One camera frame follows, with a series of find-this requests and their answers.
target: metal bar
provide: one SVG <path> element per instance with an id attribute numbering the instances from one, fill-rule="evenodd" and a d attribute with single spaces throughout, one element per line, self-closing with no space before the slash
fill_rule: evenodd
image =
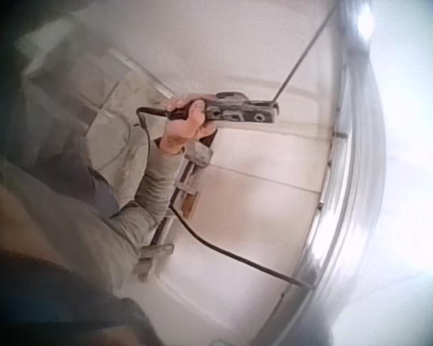
<path id="1" fill-rule="evenodd" d="M 323 20 L 323 23 L 320 25 L 320 27 L 316 31 L 315 35 L 312 37 L 312 40 L 310 41 L 310 43 L 308 43 L 308 46 L 303 51 L 303 53 L 300 56 L 300 58 L 298 59 L 298 61 L 295 63 L 294 68 L 290 71 L 290 73 L 287 76 L 287 78 L 284 81 L 284 83 L 282 83 L 281 87 L 279 88 L 278 92 L 276 93 L 276 96 L 274 96 L 273 100 L 271 101 L 271 106 L 274 105 L 274 103 L 276 103 L 276 100 L 278 99 L 278 97 L 282 94 L 282 92 L 284 91 L 284 89 L 286 89 L 286 86 L 290 82 L 290 79 L 292 79 L 292 77 L 295 74 L 295 72 L 297 72 L 297 70 L 300 67 L 300 65 L 302 64 L 303 60 L 306 58 L 307 54 L 310 52 L 312 46 L 315 44 L 316 40 L 319 38 L 319 35 L 324 30 L 324 28 L 327 25 L 329 19 L 332 17 L 332 14 L 335 12 L 335 10 L 337 8 L 337 5 L 338 5 L 338 1 L 332 6 L 332 8 L 329 11 L 329 13 L 327 13 L 327 17 L 325 17 L 325 19 Z"/>

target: white panel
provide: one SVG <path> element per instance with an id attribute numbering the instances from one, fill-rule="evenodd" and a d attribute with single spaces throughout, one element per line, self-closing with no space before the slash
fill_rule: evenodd
<path id="1" fill-rule="evenodd" d="M 242 345 L 237 335 L 194 311 L 153 275 L 149 276 L 147 283 L 132 277 L 116 295 L 134 299 L 167 346 L 218 345 L 216 340 Z"/>
<path id="2" fill-rule="evenodd" d="M 211 164 L 320 192 L 329 143 L 250 130 L 220 129 Z"/>
<path id="3" fill-rule="evenodd" d="M 302 251 L 319 195 L 208 167 L 191 220 L 205 239 L 290 275 Z M 178 223 L 175 253 L 161 279 L 196 309 L 249 340 L 278 301 L 285 283 L 222 256 Z"/>
<path id="4" fill-rule="evenodd" d="M 271 99 L 332 3 L 115 1 L 92 19 L 178 94 L 234 90 Z M 331 125 L 340 53 L 332 21 L 279 100 L 283 120 Z"/>

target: welding electrode holder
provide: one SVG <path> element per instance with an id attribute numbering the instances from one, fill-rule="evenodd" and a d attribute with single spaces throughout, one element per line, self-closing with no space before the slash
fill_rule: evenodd
<path id="1" fill-rule="evenodd" d="M 248 123 L 274 123 L 279 114 L 277 102 L 253 101 L 241 92 L 219 92 L 214 101 L 204 100 L 206 121 L 233 121 Z M 140 107 L 136 114 L 146 113 L 167 117 L 170 120 L 185 120 L 188 118 L 191 103 L 184 108 L 168 112 L 151 107 Z"/>

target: black cable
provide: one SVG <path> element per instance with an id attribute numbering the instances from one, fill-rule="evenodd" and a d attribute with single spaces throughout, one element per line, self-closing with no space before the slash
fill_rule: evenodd
<path id="1" fill-rule="evenodd" d="M 151 135 L 149 134 L 149 129 L 147 128 L 146 119 L 144 119 L 144 116 L 142 114 L 138 114 L 138 119 L 141 127 L 146 131 L 147 136 L 147 161 L 149 162 L 149 155 L 151 155 Z"/>
<path id="2" fill-rule="evenodd" d="M 151 151 L 151 136 L 149 134 L 149 130 L 147 128 L 147 124 L 146 124 L 146 119 L 144 119 L 144 116 L 142 114 L 140 114 L 139 112 L 137 113 L 138 115 L 138 119 L 139 122 L 141 124 L 141 127 L 146 131 L 146 135 L 147 135 L 147 145 L 148 145 L 148 160 L 149 160 L 149 154 Z M 191 236 L 193 236 L 194 238 L 196 238 L 201 244 L 205 245 L 206 247 L 220 253 L 223 254 L 224 256 L 228 256 L 229 258 L 232 258 L 238 262 L 244 263 L 245 265 L 248 265 L 252 268 L 255 268 L 257 270 L 260 270 L 261 272 L 264 272 L 265 274 L 274 276 L 275 278 L 278 278 L 280 280 L 285 281 L 286 283 L 290 283 L 292 285 L 296 285 L 299 286 L 301 288 L 305 288 L 307 290 L 311 289 L 311 286 L 308 285 L 307 283 L 303 283 L 300 280 L 291 278 L 287 275 L 281 274 L 280 272 L 277 272 L 275 270 L 269 269 L 267 267 L 264 267 L 263 265 L 259 265 L 258 263 L 252 262 L 244 257 L 239 256 L 238 254 L 233 254 L 232 252 L 229 252 L 225 249 L 222 249 L 216 245 L 213 245 L 212 243 L 208 242 L 207 240 L 201 238 L 189 225 L 188 223 L 183 219 L 183 217 L 179 214 L 179 212 L 177 212 L 177 210 L 175 209 L 175 207 L 173 207 L 173 205 L 169 205 L 170 210 L 176 215 L 176 217 L 178 218 L 178 220 L 181 222 L 181 224 L 185 227 L 185 229 L 191 233 Z"/>

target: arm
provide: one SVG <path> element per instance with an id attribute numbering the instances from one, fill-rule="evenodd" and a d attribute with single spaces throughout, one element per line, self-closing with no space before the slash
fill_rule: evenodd
<path id="1" fill-rule="evenodd" d="M 185 107 L 194 101 L 188 119 L 168 122 L 163 137 L 151 143 L 146 171 L 134 200 L 112 218 L 118 235 L 127 243 L 123 247 L 125 251 L 118 253 L 123 259 L 116 261 L 122 263 L 122 276 L 131 273 L 138 261 L 145 237 L 160 223 L 165 214 L 184 145 L 193 139 L 209 136 L 216 130 L 215 124 L 204 123 L 205 106 L 204 102 L 199 100 L 202 98 L 211 99 L 213 96 L 191 95 L 170 100 L 167 105 L 169 111 Z"/>

